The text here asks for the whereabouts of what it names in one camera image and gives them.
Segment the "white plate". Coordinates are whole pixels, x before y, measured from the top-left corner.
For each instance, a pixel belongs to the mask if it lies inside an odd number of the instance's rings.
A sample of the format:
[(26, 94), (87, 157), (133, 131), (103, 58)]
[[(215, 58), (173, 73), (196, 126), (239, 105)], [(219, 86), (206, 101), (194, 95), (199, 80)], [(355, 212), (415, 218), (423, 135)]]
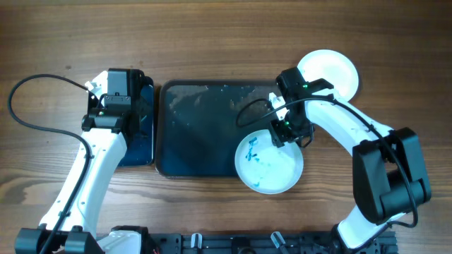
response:
[(304, 158), (295, 143), (273, 144), (268, 130), (250, 133), (238, 145), (234, 166), (242, 182), (253, 191), (273, 195), (291, 189), (301, 178)]
[(359, 89), (359, 74), (353, 62), (340, 52), (318, 49), (308, 53), (297, 64), (306, 81), (327, 80), (346, 101)]

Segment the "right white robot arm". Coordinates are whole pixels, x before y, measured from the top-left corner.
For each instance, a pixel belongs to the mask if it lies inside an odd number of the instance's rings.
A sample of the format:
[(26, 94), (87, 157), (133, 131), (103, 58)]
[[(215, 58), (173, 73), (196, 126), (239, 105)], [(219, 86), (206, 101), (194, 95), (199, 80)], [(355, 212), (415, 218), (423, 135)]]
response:
[(373, 121), (343, 99), (333, 84), (323, 78), (306, 81), (296, 67), (284, 70), (275, 84), (283, 103), (273, 108), (286, 111), (271, 122), (276, 147), (312, 140), (314, 126), (320, 126), (352, 156), (355, 207), (333, 227), (328, 251), (357, 253), (394, 225), (415, 227), (417, 208), (432, 197), (417, 134)]

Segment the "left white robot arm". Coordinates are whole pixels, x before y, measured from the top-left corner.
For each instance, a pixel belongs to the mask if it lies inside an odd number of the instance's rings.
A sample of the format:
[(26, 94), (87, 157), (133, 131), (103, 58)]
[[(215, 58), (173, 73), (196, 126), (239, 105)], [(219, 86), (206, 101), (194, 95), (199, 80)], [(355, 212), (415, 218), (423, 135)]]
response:
[(82, 85), (88, 108), (64, 185), (37, 228), (22, 228), (16, 253), (156, 253), (144, 226), (116, 226), (97, 238), (97, 221), (117, 167), (152, 164), (155, 156), (154, 85), (138, 69), (111, 68)]

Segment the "small dark blue tray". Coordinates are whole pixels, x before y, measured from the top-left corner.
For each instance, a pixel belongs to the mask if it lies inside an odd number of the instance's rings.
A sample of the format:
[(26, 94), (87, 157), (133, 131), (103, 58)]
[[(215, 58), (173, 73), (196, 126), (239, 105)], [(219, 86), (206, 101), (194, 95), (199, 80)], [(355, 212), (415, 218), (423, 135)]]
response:
[(152, 78), (146, 76), (141, 90), (147, 113), (141, 117), (140, 131), (135, 134), (120, 167), (139, 167), (152, 164), (155, 156), (155, 124), (154, 124), (155, 90)]

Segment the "large dark tray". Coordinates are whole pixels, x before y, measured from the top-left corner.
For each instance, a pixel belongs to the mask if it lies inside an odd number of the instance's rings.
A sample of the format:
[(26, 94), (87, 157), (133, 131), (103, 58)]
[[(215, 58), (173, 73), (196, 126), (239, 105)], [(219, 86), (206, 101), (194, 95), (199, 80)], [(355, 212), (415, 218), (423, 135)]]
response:
[(273, 80), (171, 80), (159, 96), (155, 168), (166, 177), (235, 177), (234, 154), (267, 129)]

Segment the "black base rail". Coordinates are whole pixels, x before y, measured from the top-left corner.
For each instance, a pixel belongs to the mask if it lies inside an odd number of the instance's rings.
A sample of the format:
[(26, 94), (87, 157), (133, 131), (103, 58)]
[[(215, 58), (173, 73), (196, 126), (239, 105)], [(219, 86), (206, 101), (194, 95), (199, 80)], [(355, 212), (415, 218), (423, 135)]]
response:
[(145, 253), (150, 254), (238, 254), (347, 253), (329, 231), (300, 234), (151, 234)]

